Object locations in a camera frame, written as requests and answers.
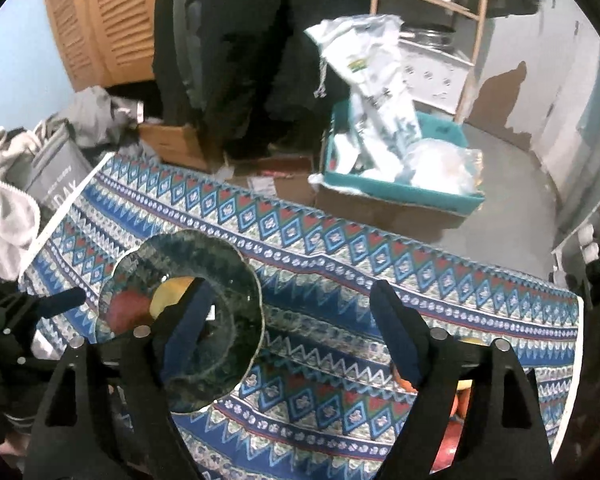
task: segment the cardboard box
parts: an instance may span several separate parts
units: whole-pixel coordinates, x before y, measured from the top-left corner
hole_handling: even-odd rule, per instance
[[[305,206],[313,206],[315,192],[307,178],[309,175],[293,174],[289,176],[238,176],[227,180],[233,186],[250,189],[264,195],[275,196],[282,200]]]
[[[460,227],[465,218],[422,206],[348,195],[320,186],[315,207],[325,213],[383,231],[433,244],[445,229]]]
[[[205,142],[192,126],[163,126],[143,123],[140,138],[151,146],[166,164],[213,173],[224,163],[222,152]]]

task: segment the metal screw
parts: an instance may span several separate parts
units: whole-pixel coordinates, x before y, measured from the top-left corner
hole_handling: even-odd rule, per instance
[[[437,339],[438,341],[444,341],[448,335],[448,332],[439,326],[435,326],[431,329],[431,337],[433,339]]]
[[[84,338],[81,335],[77,335],[71,338],[71,341],[69,341],[69,346],[71,348],[80,348],[82,345],[84,345]]]
[[[496,348],[498,350],[500,350],[501,352],[507,352],[509,351],[509,348],[511,348],[511,345],[509,344],[509,341],[507,341],[506,339],[496,339]]]
[[[147,325],[140,325],[134,328],[134,337],[138,339],[147,337],[151,333],[151,329]]]

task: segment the red apple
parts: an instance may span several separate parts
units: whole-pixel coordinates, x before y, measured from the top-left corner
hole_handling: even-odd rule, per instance
[[[151,325],[150,305],[151,299],[138,291],[124,290],[111,299],[105,318],[112,332],[122,334],[136,326]]]
[[[450,420],[446,426],[445,436],[442,438],[442,443],[438,449],[438,454],[433,462],[431,472],[440,471],[445,467],[449,467],[454,461],[456,449],[460,442],[460,434],[462,433],[462,424],[454,420]]]

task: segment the blue wall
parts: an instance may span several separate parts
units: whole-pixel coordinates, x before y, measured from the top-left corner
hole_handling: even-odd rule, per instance
[[[45,1],[7,0],[0,8],[0,126],[32,129],[73,94]]]

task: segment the box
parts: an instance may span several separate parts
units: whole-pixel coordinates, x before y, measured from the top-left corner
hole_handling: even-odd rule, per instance
[[[454,115],[473,64],[459,54],[452,56],[413,41],[400,39],[399,45],[413,100]]]
[[[213,173],[224,163],[222,151],[211,142],[203,142],[198,131],[185,126],[143,123],[140,138],[151,146],[165,164]]]
[[[315,207],[351,222],[366,224],[435,244],[446,229],[457,229],[464,217],[426,207],[389,202],[363,195],[348,195],[320,186]]]
[[[257,193],[275,196],[281,200],[305,206],[314,206],[315,191],[308,181],[309,174],[287,176],[238,176],[227,180],[227,184],[250,189]]]
[[[423,137],[441,139],[452,142],[461,148],[467,148],[468,143],[462,128],[452,122],[417,112],[418,121]],[[330,171],[330,161],[333,158],[333,134],[349,128],[349,104],[343,102],[333,109],[331,131],[326,137],[325,163],[323,165],[324,182],[329,186],[353,187],[372,197],[397,202],[440,209],[460,216],[469,216],[482,202],[483,194],[468,196],[454,195],[407,186],[397,182],[381,182],[354,174],[341,174]]]

